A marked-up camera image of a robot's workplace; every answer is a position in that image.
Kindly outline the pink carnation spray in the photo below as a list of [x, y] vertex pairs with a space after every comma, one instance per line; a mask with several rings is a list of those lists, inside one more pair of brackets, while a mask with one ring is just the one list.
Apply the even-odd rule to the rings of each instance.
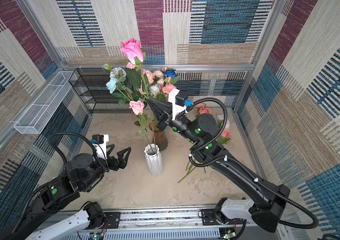
[[173, 89], [177, 89], [177, 87], [172, 84], [172, 78], [166, 77], [162, 87], [162, 92], [167, 96]]

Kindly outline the white single rose stem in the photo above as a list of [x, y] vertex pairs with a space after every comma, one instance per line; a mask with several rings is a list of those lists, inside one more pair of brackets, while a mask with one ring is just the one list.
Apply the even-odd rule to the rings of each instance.
[[153, 98], [155, 98], [158, 94], [161, 93], [161, 88], [158, 84], [156, 85], [152, 85], [150, 88], [149, 88], [149, 91], [150, 91], [150, 94]]

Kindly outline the pink ribbed glass vase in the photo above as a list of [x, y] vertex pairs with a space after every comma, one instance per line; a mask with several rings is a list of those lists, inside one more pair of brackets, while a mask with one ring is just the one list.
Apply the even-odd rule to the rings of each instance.
[[159, 147], [160, 151], [166, 150], [169, 143], [165, 131], [158, 129], [157, 121], [155, 120], [150, 122], [149, 128], [153, 132], [152, 142]]

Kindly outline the pink rose tall stem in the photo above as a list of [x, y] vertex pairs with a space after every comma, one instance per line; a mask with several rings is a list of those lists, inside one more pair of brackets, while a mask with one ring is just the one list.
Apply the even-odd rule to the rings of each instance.
[[133, 111], [133, 113], [137, 116], [138, 120], [135, 122], [135, 125], [140, 127], [139, 134], [141, 136], [144, 136], [146, 140], [148, 141], [150, 150], [154, 150], [154, 148], [151, 145], [151, 142], [149, 141], [148, 137], [148, 117], [144, 113], [145, 105], [141, 101], [130, 101], [129, 103], [130, 109]]

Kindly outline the white ribbed ceramic vase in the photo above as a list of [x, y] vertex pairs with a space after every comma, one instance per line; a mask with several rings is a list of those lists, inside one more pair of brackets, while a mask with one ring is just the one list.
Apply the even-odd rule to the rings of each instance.
[[149, 172], [154, 176], [160, 176], [163, 169], [162, 155], [160, 149], [155, 144], [150, 144], [145, 148], [145, 158], [149, 168]]

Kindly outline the blue rose stem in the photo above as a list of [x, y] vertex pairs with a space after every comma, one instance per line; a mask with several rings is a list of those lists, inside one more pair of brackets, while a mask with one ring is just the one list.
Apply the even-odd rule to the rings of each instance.
[[176, 83], [179, 81], [180, 77], [176, 73], [176, 70], [174, 69], [168, 69], [164, 72], [164, 81], [165, 81], [165, 86], [172, 84], [176, 85]]

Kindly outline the magenta rose stem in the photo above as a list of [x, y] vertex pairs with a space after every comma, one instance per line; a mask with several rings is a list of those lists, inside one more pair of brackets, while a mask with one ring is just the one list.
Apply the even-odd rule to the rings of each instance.
[[[122, 47], [121, 48], [122, 54], [125, 57], [127, 57], [127, 59], [128, 59], [127, 64], [129, 62], [131, 62], [134, 65], [137, 65], [137, 64], [139, 65], [141, 63], [143, 64], [144, 61], [146, 60], [146, 53], [143, 51], [143, 48], [141, 46], [141, 42], [140, 41], [135, 40], [135, 39], [129, 39], [127, 41], [122, 41], [121, 42], [121, 47]], [[130, 83], [128, 78], [127, 78], [126, 85], [133, 90], [133, 98], [134, 98], [133, 101], [141, 101], [141, 102], [143, 102], [144, 105], [145, 105], [145, 108], [146, 108], [147, 100], [150, 98], [150, 91], [149, 91], [149, 89], [146, 92], [144, 92], [142, 89], [138, 89], [138, 90], [135, 89], [131, 85], [131, 83]]]

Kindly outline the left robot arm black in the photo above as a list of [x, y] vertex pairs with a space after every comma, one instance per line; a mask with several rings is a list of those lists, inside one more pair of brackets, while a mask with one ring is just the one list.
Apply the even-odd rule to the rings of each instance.
[[[69, 135], [88, 144], [91, 154], [78, 154], [70, 161], [53, 142], [55, 137]], [[0, 231], [0, 240], [25, 240], [42, 223], [63, 210], [69, 203], [80, 197], [81, 192], [89, 193], [103, 179], [105, 173], [124, 169], [132, 149], [130, 147], [111, 156], [114, 145], [107, 146], [106, 135], [94, 135], [92, 140], [85, 136], [63, 132], [47, 138], [49, 145], [61, 156], [64, 162], [62, 172], [51, 181], [35, 189], [27, 199], [21, 215]]]

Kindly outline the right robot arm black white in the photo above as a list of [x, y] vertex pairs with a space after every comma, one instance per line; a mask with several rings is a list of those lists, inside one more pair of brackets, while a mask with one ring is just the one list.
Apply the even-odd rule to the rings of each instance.
[[[176, 113], [173, 108], [175, 103], [149, 99], [148, 105], [154, 111], [158, 120], [158, 128], [163, 131], [171, 127], [175, 132], [188, 139], [193, 146], [190, 148], [189, 161], [198, 168], [211, 167], [220, 172], [234, 184], [240, 187], [251, 199], [249, 207], [245, 207], [244, 214], [234, 212], [233, 218], [252, 219], [262, 229], [274, 233], [279, 224], [298, 228], [314, 229], [318, 227], [319, 220], [308, 209], [289, 199], [290, 190], [285, 185], [276, 186], [263, 179], [239, 160], [237, 160], [217, 139], [223, 133], [227, 124], [228, 113], [224, 103], [216, 98], [203, 98], [192, 105], [189, 100], [183, 98], [181, 112]], [[204, 102], [213, 102], [223, 110], [223, 122], [219, 127], [215, 118], [210, 114], [201, 114], [197, 119], [190, 121], [186, 113], [193, 107]], [[312, 222], [309, 224], [297, 224], [282, 220], [285, 205], [290, 204], [308, 215]]]

